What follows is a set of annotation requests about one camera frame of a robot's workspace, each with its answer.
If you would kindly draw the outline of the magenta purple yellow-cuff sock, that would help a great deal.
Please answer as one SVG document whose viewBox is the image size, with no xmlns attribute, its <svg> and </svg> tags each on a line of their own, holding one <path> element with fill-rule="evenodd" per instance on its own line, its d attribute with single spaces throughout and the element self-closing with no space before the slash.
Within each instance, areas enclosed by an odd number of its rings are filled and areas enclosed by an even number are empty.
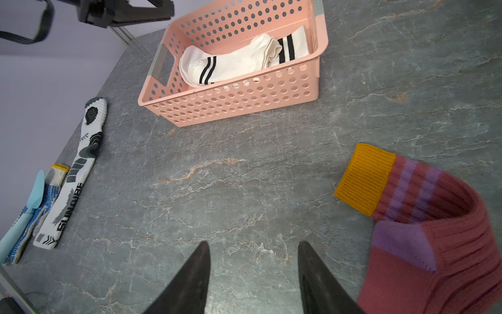
<svg viewBox="0 0 502 314">
<path fill-rule="evenodd" d="M 483 313 L 501 299 L 488 210 L 464 181 L 359 144 L 335 195 L 375 221 L 366 313 Z"/>
</svg>

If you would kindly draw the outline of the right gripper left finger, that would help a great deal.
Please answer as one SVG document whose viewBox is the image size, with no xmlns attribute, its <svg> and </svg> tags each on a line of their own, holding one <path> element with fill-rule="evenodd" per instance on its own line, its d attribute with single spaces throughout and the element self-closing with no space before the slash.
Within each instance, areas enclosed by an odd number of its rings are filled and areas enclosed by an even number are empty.
<svg viewBox="0 0 502 314">
<path fill-rule="evenodd" d="M 209 279 L 209 244 L 201 242 L 145 313 L 204 313 Z"/>
</svg>

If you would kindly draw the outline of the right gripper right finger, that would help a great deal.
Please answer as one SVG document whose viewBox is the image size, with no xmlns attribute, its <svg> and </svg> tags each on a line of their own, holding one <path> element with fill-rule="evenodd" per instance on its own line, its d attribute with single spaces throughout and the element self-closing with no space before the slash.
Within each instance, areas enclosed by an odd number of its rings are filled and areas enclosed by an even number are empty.
<svg viewBox="0 0 502 314">
<path fill-rule="evenodd" d="M 306 241 L 298 245 L 298 274 L 304 313 L 363 313 Z"/>
</svg>

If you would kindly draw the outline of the white sock two black stripes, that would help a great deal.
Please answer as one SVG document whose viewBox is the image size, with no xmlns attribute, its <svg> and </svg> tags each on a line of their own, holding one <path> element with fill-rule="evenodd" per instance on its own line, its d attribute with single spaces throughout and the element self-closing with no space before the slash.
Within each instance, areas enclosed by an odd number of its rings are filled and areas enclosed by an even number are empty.
<svg viewBox="0 0 502 314">
<path fill-rule="evenodd" d="M 303 58 L 311 53 L 305 26 L 301 26 L 290 35 L 278 39 L 278 44 L 281 46 L 281 51 L 273 61 L 268 63 L 269 67 Z"/>
</svg>

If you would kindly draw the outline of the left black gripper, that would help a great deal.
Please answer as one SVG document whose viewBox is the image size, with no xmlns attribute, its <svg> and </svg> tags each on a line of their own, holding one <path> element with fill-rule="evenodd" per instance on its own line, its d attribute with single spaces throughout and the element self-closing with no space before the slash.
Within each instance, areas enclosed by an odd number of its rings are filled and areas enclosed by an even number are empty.
<svg viewBox="0 0 502 314">
<path fill-rule="evenodd" d="M 134 7 L 126 0 L 69 0 L 63 3 L 77 8 L 78 21 L 102 28 L 123 27 L 170 20 L 174 2 L 149 1 L 153 7 Z"/>
</svg>

